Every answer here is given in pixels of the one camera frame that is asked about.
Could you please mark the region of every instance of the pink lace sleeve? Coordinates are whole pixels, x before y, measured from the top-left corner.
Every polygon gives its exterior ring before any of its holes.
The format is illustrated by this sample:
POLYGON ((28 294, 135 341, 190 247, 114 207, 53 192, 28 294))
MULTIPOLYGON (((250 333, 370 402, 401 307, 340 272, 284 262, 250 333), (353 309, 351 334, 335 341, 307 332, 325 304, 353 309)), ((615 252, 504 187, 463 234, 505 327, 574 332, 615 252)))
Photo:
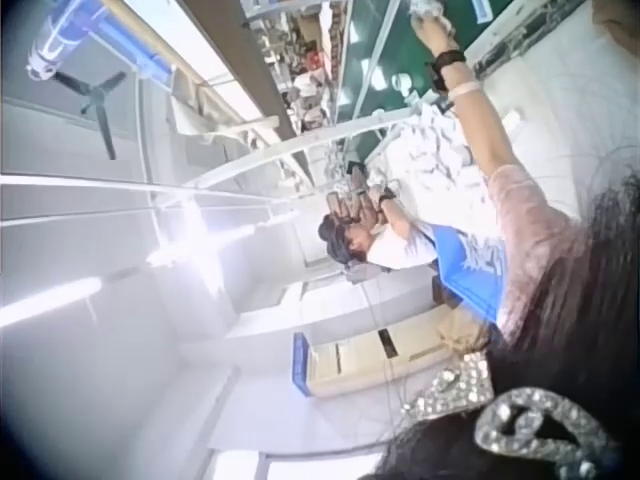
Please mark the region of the pink lace sleeve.
POLYGON ((507 277, 498 327, 508 341, 522 328, 540 278, 565 252, 569 217, 549 206, 538 184, 520 165, 506 165, 489 179, 489 195, 504 237, 507 277))

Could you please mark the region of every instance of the wristwatch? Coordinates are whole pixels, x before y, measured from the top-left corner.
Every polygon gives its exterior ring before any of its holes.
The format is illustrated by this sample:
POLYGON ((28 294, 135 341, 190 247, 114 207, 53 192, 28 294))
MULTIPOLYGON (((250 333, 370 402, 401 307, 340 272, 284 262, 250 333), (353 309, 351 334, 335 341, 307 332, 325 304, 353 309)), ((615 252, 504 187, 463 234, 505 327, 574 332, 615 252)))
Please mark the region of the wristwatch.
POLYGON ((460 50, 448 50, 438 55, 433 63, 427 64, 433 87, 439 94, 446 95, 449 93, 444 78, 442 77, 442 69, 454 63, 466 63, 466 61, 467 57, 465 57, 464 53, 460 50))
POLYGON ((396 198, 396 194, 390 189, 385 188, 384 193, 378 197, 378 213, 382 213, 382 202, 385 200, 393 200, 394 198, 396 198))

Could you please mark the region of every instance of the white shirt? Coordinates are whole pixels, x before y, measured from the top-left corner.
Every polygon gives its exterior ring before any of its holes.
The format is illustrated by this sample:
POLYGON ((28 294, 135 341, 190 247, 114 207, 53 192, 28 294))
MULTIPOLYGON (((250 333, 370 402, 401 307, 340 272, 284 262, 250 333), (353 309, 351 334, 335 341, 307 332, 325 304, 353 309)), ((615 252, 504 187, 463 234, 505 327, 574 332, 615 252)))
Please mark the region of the white shirt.
POLYGON ((318 81, 321 83, 324 81, 321 69, 298 75, 293 80, 293 86, 300 90, 301 97, 314 97, 319 91, 315 83, 318 81))
POLYGON ((431 227, 417 220, 411 223, 409 240, 394 232, 391 225, 385 225, 367 252, 367 262, 393 270, 429 264, 438 258, 438 253, 425 235, 433 238, 431 227))

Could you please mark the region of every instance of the rhinestone hair clip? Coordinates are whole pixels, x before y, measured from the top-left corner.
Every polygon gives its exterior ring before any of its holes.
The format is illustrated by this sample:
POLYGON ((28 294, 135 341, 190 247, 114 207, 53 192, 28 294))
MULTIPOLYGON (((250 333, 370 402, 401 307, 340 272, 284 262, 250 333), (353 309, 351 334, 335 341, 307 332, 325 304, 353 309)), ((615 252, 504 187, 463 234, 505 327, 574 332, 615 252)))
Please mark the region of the rhinestone hair clip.
POLYGON ((445 368, 405 413, 433 420, 484 407, 476 444, 496 455, 555 464, 560 480, 592 479, 615 463, 616 445, 589 413, 571 400, 540 388, 518 388, 495 398, 484 352, 464 355, 445 368), (536 436, 545 419, 556 421, 577 443, 536 436), (507 425, 514 434, 506 434, 507 425))

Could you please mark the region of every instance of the ceiling fan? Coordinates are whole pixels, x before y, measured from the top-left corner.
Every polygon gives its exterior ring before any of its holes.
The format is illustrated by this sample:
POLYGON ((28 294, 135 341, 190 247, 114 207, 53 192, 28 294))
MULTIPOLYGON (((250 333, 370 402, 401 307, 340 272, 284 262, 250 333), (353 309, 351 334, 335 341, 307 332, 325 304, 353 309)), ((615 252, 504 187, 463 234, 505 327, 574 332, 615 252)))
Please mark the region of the ceiling fan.
POLYGON ((87 111, 89 111, 91 107, 95 108, 98 127, 100 127, 100 133, 102 134, 104 144, 107 147, 107 153, 109 154, 110 160, 116 159, 116 151, 113 147, 113 139, 111 138, 111 131, 109 130, 109 122, 107 120, 107 111, 104 108, 104 101, 107 95, 120 85, 126 76, 126 73, 118 72, 114 76, 95 86, 89 85, 82 80, 78 80, 77 78, 60 71, 56 72, 53 76, 54 80, 61 83, 68 89, 73 90, 78 95, 89 98, 89 103, 82 107, 80 114, 86 115, 87 111))

